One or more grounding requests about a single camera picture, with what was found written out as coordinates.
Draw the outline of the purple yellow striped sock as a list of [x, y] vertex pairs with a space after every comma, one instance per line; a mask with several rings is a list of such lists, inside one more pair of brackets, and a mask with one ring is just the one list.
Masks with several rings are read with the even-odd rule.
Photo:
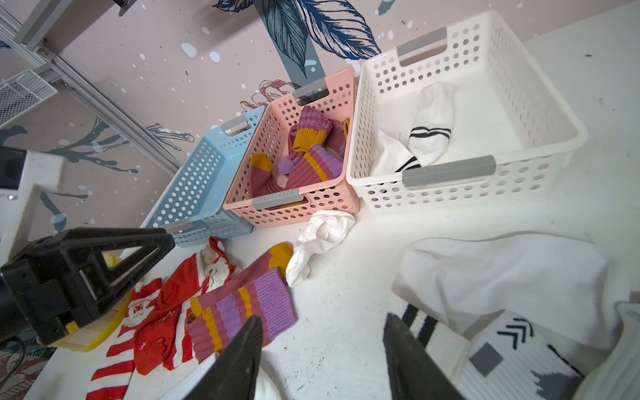
[[313, 145], [295, 166], [291, 166], [286, 160], [278, 166], [285, 167], [285, 171], [288, 172], [284, 187], [278, 185], [276, 176], [273, 174], [273, 164], [266, 154], [257, 153], [251, 156], [248, 180], [251, 198], [338, 178], [343, 171], [343, 160], [332, 155], [324, 146]]

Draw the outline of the red santa sock upper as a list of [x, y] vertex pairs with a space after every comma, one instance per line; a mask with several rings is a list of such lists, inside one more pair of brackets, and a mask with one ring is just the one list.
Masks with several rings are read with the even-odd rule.
[[159, 366], [174, 370], [194, 358], [193, 340], [186, 329], [193, 313], [191, 300], [220, 288], [235, 271], [223, 243], [214, 237], [178, 266], [134, 334], [134, 363], [139, 374], [146, 376]]

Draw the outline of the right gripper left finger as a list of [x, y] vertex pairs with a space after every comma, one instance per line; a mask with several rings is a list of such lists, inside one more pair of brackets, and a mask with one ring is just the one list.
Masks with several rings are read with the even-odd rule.
[[253, 400], [263, 347], [263, 322], [251, 316], [186, 400]]

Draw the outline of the pink plastic basket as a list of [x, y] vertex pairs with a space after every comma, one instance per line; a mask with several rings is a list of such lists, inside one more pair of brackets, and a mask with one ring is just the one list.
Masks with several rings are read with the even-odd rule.
[[309, 220], [318, 211], [355, 214], [346, 179], [356, 83], [352, 68], [272, 101], [223, 203], [256, 228]]

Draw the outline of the blue plastic basket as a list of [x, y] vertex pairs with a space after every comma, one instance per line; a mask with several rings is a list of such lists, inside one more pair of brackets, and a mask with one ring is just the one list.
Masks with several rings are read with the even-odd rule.
[[183, 248], [206, 244], [211, 237], [251, 233], [253, 226], [223, 205], [265, 109], [260, 106], [206, 133], [147, 216], [145, 227], [165, 229]]

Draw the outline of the red white striped sock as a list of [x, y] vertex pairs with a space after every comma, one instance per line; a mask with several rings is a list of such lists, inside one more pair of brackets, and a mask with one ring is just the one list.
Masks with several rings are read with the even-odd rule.
[[124, 399], [135, 370], [134, 335], [155, 308], [162, 286], [163, 280], [157, 278], [134, 287], [118, 336], [108, 349], [103, 365], [93, 374], [86, 399]]

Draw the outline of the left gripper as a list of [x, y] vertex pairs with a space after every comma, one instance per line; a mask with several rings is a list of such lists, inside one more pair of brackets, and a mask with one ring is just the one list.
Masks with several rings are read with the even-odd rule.
[[1, 267], [1, 339], [48, 346], [98, 321], [175, 246], [162, 228], [74, 228], [29, 243]]

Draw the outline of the white grey sport sock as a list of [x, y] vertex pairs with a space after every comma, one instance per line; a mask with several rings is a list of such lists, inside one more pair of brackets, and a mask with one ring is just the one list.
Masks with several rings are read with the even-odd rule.
[[583, 379], [530, 321], [504, 311], [472, 338], [456, 388], [466, 399], [571, 399]]

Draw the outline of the white sock two black stripes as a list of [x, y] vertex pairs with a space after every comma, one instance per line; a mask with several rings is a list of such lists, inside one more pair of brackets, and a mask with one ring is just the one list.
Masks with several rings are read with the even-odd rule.
[[433, 83], [421, 90], [417, 113], [408, 135], [408, 150], [421, 167], [432, 165], [448, 150], [456, 90], [451, 83]]

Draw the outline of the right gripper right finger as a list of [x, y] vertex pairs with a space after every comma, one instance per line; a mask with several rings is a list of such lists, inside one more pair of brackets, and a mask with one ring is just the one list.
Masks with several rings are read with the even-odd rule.
[[463, 399], [407, 325], [392, 313], [386, 317], [383, 344], [393, 400]]

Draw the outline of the white plastic basket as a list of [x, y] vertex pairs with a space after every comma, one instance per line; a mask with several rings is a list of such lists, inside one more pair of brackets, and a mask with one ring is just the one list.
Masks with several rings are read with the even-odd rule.
[[[375, 175], [378, 133], [410, 130], [433, 83], [455, 87], [448, 150], [425, 168]], [[587, 137], [517, 35], [487, 11], [366, 61], [346, 174], [377, 214], [521, 200], [548, 192]]]

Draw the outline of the plain white sock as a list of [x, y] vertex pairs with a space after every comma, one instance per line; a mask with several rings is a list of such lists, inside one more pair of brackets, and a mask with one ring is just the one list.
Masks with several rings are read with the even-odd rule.
[[628, 274], [594, 244], [522, 233], [492, 240], [428, 238], [404, 251], [392, 290], [448, 326], [464, 313], [511, 311], [582, 345], [618, 341]]

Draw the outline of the crumpled white sock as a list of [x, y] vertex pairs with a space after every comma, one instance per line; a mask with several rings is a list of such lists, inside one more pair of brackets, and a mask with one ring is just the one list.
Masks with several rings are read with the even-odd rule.
[[356, 218], [343, 211], [318, 211], [294, 241], [293, 256], [286, 268], [285, 279], [290, 287], [305, 281], [310, 274], [309, 261], [340, 245], [355, 225]]

